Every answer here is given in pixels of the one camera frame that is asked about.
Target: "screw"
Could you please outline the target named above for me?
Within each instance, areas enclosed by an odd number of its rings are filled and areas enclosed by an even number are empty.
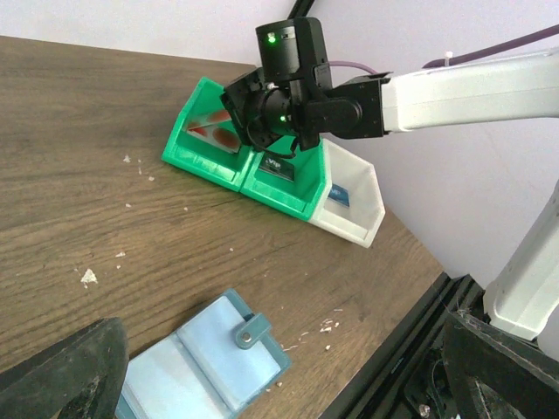
[[[427,406],[426,404],[419,405],[419,415],[421,417],[429,417],[430,414],[431,414],[431,408],[429,406]]]

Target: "white debris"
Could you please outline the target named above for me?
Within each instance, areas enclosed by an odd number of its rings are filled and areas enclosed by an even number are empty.
[[[87,289],[87,284],[89,284],[90,282],[94,282],[95,284],[98,284],[97,277],[95,276],[95,274],[91,269],[87,269],[86,273],[84,274],[80,282],[84,285],[84,288],[86,289]]]

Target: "white wall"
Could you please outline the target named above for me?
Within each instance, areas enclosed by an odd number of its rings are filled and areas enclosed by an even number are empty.
[[[0,35],[242,63],[291,0],[3,0]]]
[[[559,2],[322,1],[328,58],[406,73],[558,23]],[[559,45],[559,37],[515,50]],[[358,74],[334,70],[341,82]],[[559,120],[425,129],[342,145],[375,164],[384,201],[449,273],[483,286],[508,261],[559,178]]]
[[[139,52],[258,63],[254,28],[294,0],[6,0],[0,34]],[[330,59],[412,72],[557,23],[559,2],[320,0]],[[559,45],[559,37],[517,50]],[[335,70],[340,82],[358,72]],[[344,141],[372,161],[384,201],[452,275],[487,285],[514,252],[559,177],[558,120],[444,127]]]

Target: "wood tabletop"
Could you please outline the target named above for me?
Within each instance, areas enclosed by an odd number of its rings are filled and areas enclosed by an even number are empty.
[[[250,68],[0,38],[0,371],[102,317],[138,354],[232,287],[293,360],[242,417],[313,418],[432,284],[389,210],[363,249],[161,161],[198,80]]]

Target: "green plastic container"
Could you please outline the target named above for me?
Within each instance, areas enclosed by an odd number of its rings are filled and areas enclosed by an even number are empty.
[[[289,154],[293,137],[283,137],[269,149]],[[321,144],[308,151],[297,150],[295,158],[288,160],[294,165],[294,182],[259,169],[264,153],[257,153],[246,175],[241,193],[265,203],[290,216],[308,221],[326,188],[324,149]]]
[[[247,146],[241,146],[236,154],[227,153],[183,130],[184,125],[197,116],[224,109],[219,98],[223,91],[221,85],[210,79],[202,78],[198,82],[176,119],[162,159],[208,181],[239,191],[256,153]],[[230,121],[218,125],[235,132]]]

